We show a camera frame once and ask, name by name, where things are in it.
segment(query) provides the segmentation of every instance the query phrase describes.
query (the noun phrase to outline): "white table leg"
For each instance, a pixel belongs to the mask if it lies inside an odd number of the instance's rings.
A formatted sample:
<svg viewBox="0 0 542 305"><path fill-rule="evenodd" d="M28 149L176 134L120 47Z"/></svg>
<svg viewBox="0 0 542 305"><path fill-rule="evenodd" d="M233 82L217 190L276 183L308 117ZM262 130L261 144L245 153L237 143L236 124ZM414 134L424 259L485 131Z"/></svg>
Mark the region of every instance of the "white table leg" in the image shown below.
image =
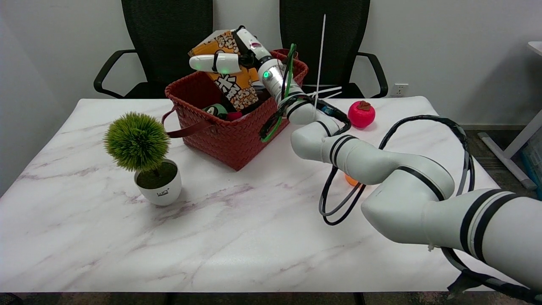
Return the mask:
<svg viewBox="0 0 542 305"><path fill-rule="evenodd" d="M521 147L527 143L527 141L534 135L535 132L542 126L542 110L523 128L519 135L510 143L510 145L504 150L504 156L507 159L512 158Z"/></svg>
<svg viewBox="0 0 542 305"><path fill-rule="evenodd" d="M489 137L489 135L487 135L487 133L481 132L478 134L478 136L526 189L535 190L537 188L537 185L534 184L534 182L523 171L521 171L521 169L512 160L510 160L510 158L505 157L504 151L499 148L499 146Z"/></svg>

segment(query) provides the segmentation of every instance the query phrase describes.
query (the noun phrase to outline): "artificial plant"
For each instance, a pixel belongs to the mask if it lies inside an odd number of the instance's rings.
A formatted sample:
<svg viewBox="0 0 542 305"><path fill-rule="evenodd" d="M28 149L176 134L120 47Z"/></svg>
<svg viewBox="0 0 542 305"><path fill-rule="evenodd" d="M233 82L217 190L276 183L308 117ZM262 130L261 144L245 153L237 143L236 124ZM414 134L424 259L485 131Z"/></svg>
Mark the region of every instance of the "artificial plant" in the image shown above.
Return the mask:
<svg viewBox="0 0 542 305"><path fill-rule="evenodd" d="M141 172L137 183L142 187L161 187L175 177L177 168L163 162L170 138L164 126L149 115L136 112L123 115L109 126L104 142L107 153L118 166Z"/></svg>

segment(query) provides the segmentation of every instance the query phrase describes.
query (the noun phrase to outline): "red woven basket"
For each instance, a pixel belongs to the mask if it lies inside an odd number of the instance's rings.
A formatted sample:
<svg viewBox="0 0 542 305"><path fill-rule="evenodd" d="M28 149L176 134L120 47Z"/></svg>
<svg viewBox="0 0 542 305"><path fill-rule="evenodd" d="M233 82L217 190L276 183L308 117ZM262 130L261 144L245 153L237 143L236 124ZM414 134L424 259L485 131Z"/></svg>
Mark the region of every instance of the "red woven basket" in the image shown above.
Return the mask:
<svg viewBox="0 0 542 305"><path fill-rule="evenodd" d="M286 56L277 52L271 55L279 60ZM300 86L308 73L305 63L294 60L294 80ZM173 101L173 111L181 125L181 130L168 132L171 138L183 138L188 146L197 148L232 169L240 170L247 165L270 141L260 140L260 129L277 110L274 98L269 98L256 110L234 122L219 119L202 109L221 102L222 92L205 72L195 72L170 84L166 96ZM277 132L281 132L288 120L283 120Z"/></svg>

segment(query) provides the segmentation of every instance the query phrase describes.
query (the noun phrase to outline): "white wall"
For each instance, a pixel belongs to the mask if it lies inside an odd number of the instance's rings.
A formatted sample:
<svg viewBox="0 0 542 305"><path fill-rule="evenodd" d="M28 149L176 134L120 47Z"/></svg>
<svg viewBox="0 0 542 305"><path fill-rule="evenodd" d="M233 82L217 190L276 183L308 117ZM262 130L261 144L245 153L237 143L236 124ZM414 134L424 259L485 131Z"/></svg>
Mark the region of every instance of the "white wall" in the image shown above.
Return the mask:
<svg viewBox="0 0 542 305"><path fill-rule="evenodd" d="M107 98L92 81L114 51L133 45L120 0L1 0L0 18L1 140L15 143L2 145L2 194L80 98ZM243 24L268 48L281 46L279 0L215 0L214 21L215 29ZM389 84L409 83L410 96L428 97L443 116L526 124L542 108L542 57L526 48L530 40L542 40L540 0L373 0L361 50L378 55ZM124 94L144 80L128 54L104 87ZM364 59L352 81L377 92ZM22 112L24 103L35 111ZM15 122L24 126L10 135L5 126Z"/></svg>
<svg viewBox="0 0 542 305"><path fill-rule="evenodd" d="M364 52L462 124L526 124L542 109L540 0L374 0ZM352 80L369 85L358 60Z"/></svg>
<svg viewBox="0 0 542 305"><path fill-rule="evenodd" d="M67 115L0 17L0 196Z"/></svg>

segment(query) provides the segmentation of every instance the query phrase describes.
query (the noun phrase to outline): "chair armrest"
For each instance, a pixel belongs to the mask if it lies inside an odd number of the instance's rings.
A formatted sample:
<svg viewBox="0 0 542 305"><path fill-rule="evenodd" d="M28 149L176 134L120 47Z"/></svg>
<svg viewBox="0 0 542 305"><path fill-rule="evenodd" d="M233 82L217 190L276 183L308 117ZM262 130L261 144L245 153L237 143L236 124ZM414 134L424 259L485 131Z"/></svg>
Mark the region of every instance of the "chair armrest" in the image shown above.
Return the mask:
<svg viewBox="0 0 542 305"><path fill-rule="evenodd" d="M380 85L380 93L371 97L371 98L383 98L388 94L388 82L386 81L386 76L384 75L384 70L380 65L380 61L374 54L358 52L358 56L365 56L369 58L373 69L375 70L376 78L378 79L378 84Z"/></svg>
<svg viewBox="0 0 542 305"><path fill-rule="evenodd" d="M102 88L102 83L104 82L104 79L107 76L107 73L109 73L109 70L111 70L113 65L117 62L117 60L119 60L119 58L123 54L135 53L135 52L136 50L119 50L113 53L113 55L111 55L111 57L105 62L102 69L100 69L100 72L98 72L98 75L96 75L96 78L94 79L94 89L100 93L105 93L114 98L124 98L122 95L118 93Z"/></svg>

